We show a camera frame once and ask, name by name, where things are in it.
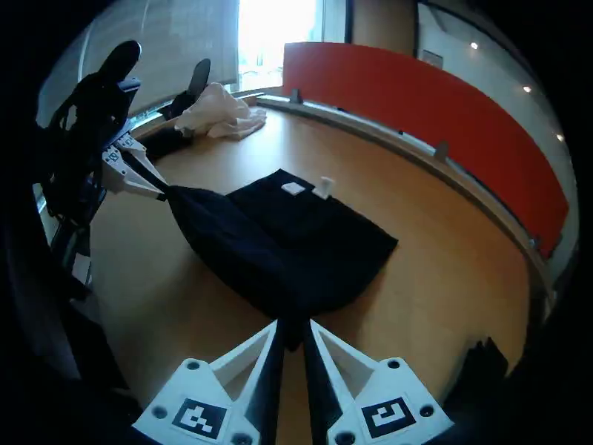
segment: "white plastic bracket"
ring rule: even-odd
[[[257,388],[269,384],[270,379],[263,381],[262,373],[269,366],[272,345],[274,354],[283,354],[276,329],[274,321],[210,364],[193,358],[184,360],[133,427],[164,445],[260,444],[262,432],[254,425],[258,422],[250,407],[262,409],[274,402],[257,400]],[[276,359],[281,366],[282,358]],[[247,383],[239,397],[232,400],[224,386],[253,362]],[[275,419],[271,428],[275,432]]]
[[[103,152],[103,186],[113,193],[127,191],[146,197],[156,198],[162,191],[137,174],[122,159],[122,151],[130,152],[143,166],[165,184],[167,183],[154,165],[146,157],[146,148],[129,133],[117,139]]]
[[[377,362],[310,323],[319,352],[314,356],[320,357],[342,412],[327,430],[327,444],[424,444],[453,425],[403,359]],[[319,374],[319,369],[308,363],[311,380],[314,376],[309,372]],[[320,423],[312,418],[314,424]]]

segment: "black cloth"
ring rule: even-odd
[[[288,182],[305,190],[292,196],[281,189]],[[300,342],[299,323],[358,297],[397,244],[313,188],[278,170],[227,196],[179,186],[164,191],[205,264],[264,314],[288,321],[291,349]]]

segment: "wooden table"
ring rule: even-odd
[[[162,159],[169,183],[226,194],[278,168],[400,240],[367,291],[317,319],[375,359],[403,357],[442,401],[469,346],[492,337],[511,367],[529,306],[525,260],[477,207],[423,169],[327,125],[268,111],[240,142],[199,138]],[[211,361],[269,323],[194,254],[166,202],[110,195],[91,231],[93,285],[122,372],[147,405],[187,357]],[[302,351],[285,356],[279,444],[311,442]]]

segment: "red partition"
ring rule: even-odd
[[[526,227],[541,251],[556,244],[568,203],[541,150],[496,102],[445,71],[379,48],[287,44],[284,94],[405,131],[449,156],[488,187]]]

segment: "white cloth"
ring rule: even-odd
[[[177,118],[175,129],[183,134],[207,134],[243,139],[265,124],[264,110],[250,110],[241,99],[235,99],[222,85],[209,84],[196,103]]]

